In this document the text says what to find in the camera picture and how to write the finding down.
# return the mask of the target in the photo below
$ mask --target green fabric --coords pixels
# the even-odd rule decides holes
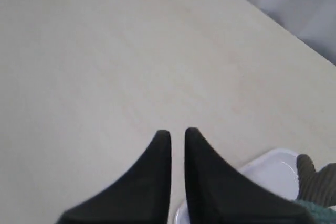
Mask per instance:
[[[304,200],[295,202],[307,208],[317,224],[336,224],[336,211]]]

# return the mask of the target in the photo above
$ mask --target table surface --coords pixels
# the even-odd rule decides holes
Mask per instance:
[[[336,70],[245,0],[0,0],[0,222],[53,223],[171,131],[336,161]]]

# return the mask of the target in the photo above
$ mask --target wood grain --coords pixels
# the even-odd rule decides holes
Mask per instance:
[[[335,160],[336,71],[245,0],[0,0],[0,222],[53,223],[157,129],[234,166],[274,147]]]

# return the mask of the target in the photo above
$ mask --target light wooden table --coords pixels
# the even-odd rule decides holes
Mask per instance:
[[[245,0],[0,0],[0,223],[54,223],[171,131],[336,161],[335,67]]]

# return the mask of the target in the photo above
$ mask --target white plate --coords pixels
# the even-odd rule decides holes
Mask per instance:
[[[238,171],[263,188],[289,200],[298,196],[298,154],[287,149],[274,149],[243,166]],[[187,203],[176,212],[174,224],[189,224]]]

